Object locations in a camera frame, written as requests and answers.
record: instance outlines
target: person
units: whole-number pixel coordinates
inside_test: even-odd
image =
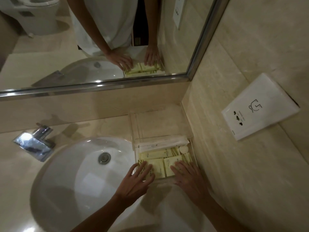
[[[67,0],[78,46],[87,54],[106,58],[122,70],[133,67],[118,47],[129,46],[138,0]],[[144,0],[149,43],[144,63],[160,60],[157,46],[158,0]]]
[[[108,231],[117,217],[127,207],[131,206],[139,197],[146,194],[149,184],[154,181],[154,174],[151,175],[151,178],[143,181],[144,177],[152,168],[152,165],[149,164],[145,171],[141,173],[146,164],[147,162],[144,161],[132,175],[133,170],[138,166],[138,164],[133,164],[110,201],[76,226],[71,232]],[[203,214],[205,214],[218,232],[249,231],[211,197],[207,182],[203,179],[199,168],[195,164],[187,164],[183,161],[179,161],[175,163],[175,166],[181,170],[179,171],[177,168],[171,166],[175,174],[175,184],[179,186],[187,194],[189,199],[203,212]]]

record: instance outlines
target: hand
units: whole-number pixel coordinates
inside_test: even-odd
[[[197,207],[203,205],[211,196],[199,168],[193,163],[187,164],[182,160],[175,162],[175,166],[181,170],[180,172],[171,166],[176,177],[175,185],[179,186]]]
[[[160,55],[157,44],[149,44],[147,46],[144,64],[153,66],[155,61],[160,61]]]
[[[144,161],[138,167],[137,171],[132,175],[134,168],[138,166],[137,163],[133,164],[113,196],[118,198],[118,200],[121,201],[125,208],[131,206],[139,197],[146,194],[149,184],[152,183],[155,179],[155,175],[152,174],[151,178],[143,182],[143,179],[152,168],[152,164],[150,164],[141,173],[146,164],[147,162]]]
[[[123,54],[116,53],[114,50],[111,50],[110,53],[106,54],[106,58],[111,63],[117,65],[121,70],[124,70],[124,68],[130,70],[133,68],[132,58]]]

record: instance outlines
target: white shirt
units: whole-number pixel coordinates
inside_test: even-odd
[[[138,0],[84,0],[84,2],[111,49],[130,45]],[[102,51],[71,10],[70,14],[79,47],[92,56],[101,55]]]

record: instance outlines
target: toilet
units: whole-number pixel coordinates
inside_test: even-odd
[[[0,11],[16,19],[28,35],[58,32],[59,0],[0,0]]]

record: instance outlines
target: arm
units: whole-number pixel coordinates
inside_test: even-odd
[[[144,0],[148,22],[148,47],[144,59],[145,65],[153,65],[156,60],[160,60],[157,33],[158,33],[158,0]]]
[[[149,184],[154,181],[155,175],[153,174],[151,175],[150,179],[143,182],[144,177],[150,172],[152,168],[152,165],[150,164],[146,170],[140,174],[146,163],[147,162],[144,161],[133,175],[132,172],[138,164],[132,165],[110,201],[108,201],[101,209],[96,211],[94,214],[76,226],[73,230],[71,230],[71,232],[108,231],[114,221],[120,214],[123,213],[127,207],[131,206],[139,197],[146,194]]]
[[[68,5],[78,19],[80,24],[83,26],[87,34],[97,44],[100,50],[105,54],[106,58],[113,64],[119,66],[122,70],[121,64],[130,69],[133,67],[133,61],[130,57],[125,55],[118,55],[110,49],[103,36],[101,35],[95,21],[89,13],[84,0],[67,0]]]
[[[250,231],[230,214],[228,214],[209,194],[206,182],[203,179],[199,168],[191,163],[183,161],[176,162],[175,165],[182,171],[180,173],[175,167],[171,166],[175,173],[176,182],[191,199],[191,201],[205,214],[218,231]]]

